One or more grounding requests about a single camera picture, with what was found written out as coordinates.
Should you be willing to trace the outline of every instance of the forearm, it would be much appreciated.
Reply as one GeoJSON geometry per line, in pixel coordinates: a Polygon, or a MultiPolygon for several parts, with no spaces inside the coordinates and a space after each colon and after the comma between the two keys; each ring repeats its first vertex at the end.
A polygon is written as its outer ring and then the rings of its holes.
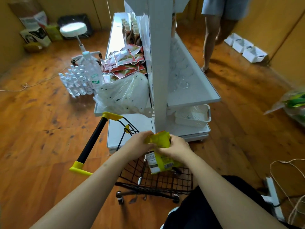
{"type": "Polygon", "coordinates": [[[100,168],[54,208],[32,229],[89,229],[128,161],[124,151],[113,154],[100,168]]]}
{"type": "Polygon", "coordinates": [[[185,163],[224,229],[286,228],[196,154],[190,154],[185,163]]]}

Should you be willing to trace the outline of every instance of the bare leg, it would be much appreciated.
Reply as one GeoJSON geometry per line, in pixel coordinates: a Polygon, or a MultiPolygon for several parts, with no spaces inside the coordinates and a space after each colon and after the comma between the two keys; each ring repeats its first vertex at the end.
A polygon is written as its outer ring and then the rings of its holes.
{"type": "Polygon", "coordinates": [[[238,22],[237,20],[227,20],[227,19],[220,20],[220,29],[216,37],[215,45],[222,43],[222,41],[231,34],[237,22],[238,22]]]}
{"type": "Polygon", "coordinates": [[[204,39],[203,45],[203,58],[204,66],[202,67],[203,71],[206,71],[209,68],[210,58],[212,56],[216,36],[219,32],[220,27],[220,16],[206,15],[206,38],[204,39]]]}

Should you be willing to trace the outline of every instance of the gray shorts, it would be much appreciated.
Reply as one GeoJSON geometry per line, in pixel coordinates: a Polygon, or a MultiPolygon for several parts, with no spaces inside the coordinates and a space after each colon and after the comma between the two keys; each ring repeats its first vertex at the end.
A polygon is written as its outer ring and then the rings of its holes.
{"type": "Polygon", "coordinates": [[[228,20],[242,19],[250,0],[203,0],[202,14],[221,16],[228,20]]]}

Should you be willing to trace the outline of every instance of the white basket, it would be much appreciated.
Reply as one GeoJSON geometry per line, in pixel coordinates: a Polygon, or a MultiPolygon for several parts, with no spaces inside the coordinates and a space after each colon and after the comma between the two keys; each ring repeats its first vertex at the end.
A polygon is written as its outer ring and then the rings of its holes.
{"type": "Polygon", "coordinates": [[[224,42],[226,42],[229,46],[233,46],[236,40],[242,39],[238,34],[232,33],[229,37],[227,37],[224,42]]]}
{"type": "Polygon", "coordinates": [[[251,48],[252,46],[254,46],[254,44],[246,39],[235,40],[233,43],[233,49],[241,54],[244,52],[245,48],[251,48]]]}
{"type": "Polygon", "coordinates": [[[207,104],[185,107],[175,112],[179,125],[204,128],[211,121],[211,109],[207,104]]]}
{"type": "Polygon", "coordinates": [[[261,62],[267,56],[267,53],[258,47],[246,48],[242,54],[249,62],[261,62]]]}

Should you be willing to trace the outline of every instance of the black metal grid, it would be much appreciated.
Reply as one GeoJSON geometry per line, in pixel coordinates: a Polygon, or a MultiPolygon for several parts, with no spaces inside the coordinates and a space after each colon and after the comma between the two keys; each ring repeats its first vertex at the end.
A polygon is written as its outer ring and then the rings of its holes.
{"type": "MultiPolygon", "coordinates": [[[[131,136],[139,132],[126,118],[123,117],[123,119],[128,122],[130,130],[121,121],[119,122],[131,136]]],[[[124,131],[117,150],[125,133],[124,131]]],[[[147,161],[143,156],[126,165],[115,185],[132,190],[138,194],[151,194],[163,197],[172,196],[173,194],[189,194],[193,189],[193,174],[186,167],[179,167],[178,169],[180,171],[179,174],[174,171],[151,174],[147,161]]]]}

